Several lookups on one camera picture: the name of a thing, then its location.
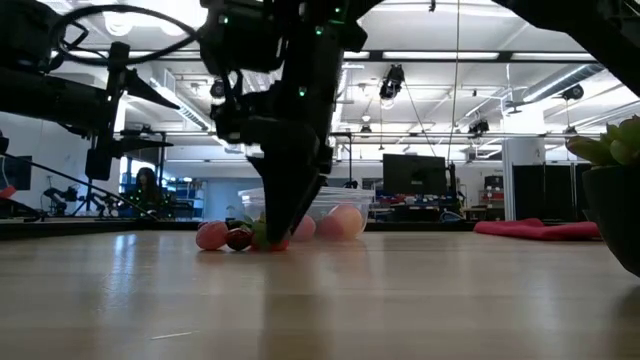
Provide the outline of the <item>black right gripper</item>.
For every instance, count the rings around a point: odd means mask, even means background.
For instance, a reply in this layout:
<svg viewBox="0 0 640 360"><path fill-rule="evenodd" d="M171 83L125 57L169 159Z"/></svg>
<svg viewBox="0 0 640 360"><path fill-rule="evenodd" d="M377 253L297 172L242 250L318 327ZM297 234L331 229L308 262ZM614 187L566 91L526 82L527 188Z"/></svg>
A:
<svg viewBox="0 0 640 360"><path fill-rule="evenodd" d="M367 33L365 0L201 0L203 63L223 83L213 106L217 136L258 144L248 160L262 179L266 239L289 240L331 170L328 145L346 52Z"/></svg>

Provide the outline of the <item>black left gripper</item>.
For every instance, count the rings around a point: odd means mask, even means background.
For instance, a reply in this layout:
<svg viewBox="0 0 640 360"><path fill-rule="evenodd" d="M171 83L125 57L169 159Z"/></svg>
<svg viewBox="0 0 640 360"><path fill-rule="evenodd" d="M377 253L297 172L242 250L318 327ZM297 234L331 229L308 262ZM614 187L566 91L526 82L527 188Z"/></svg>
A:
<svg viewBox="0 0 640 360"><path fill-rule="evenodd" d="M146 139L114 140L114 129L119 101L124 89L130 96L178 109L179 106L164 98L154 88L142 80L135 69L127 69L124 62L129 58L130 46L122 42L111 44L108 57L108 80L105 100L97 113L98 128L95 144L87 151L85 175L91 180L110 178L112 152L127 153L146 148L172 147L171 143Z"/></svg>

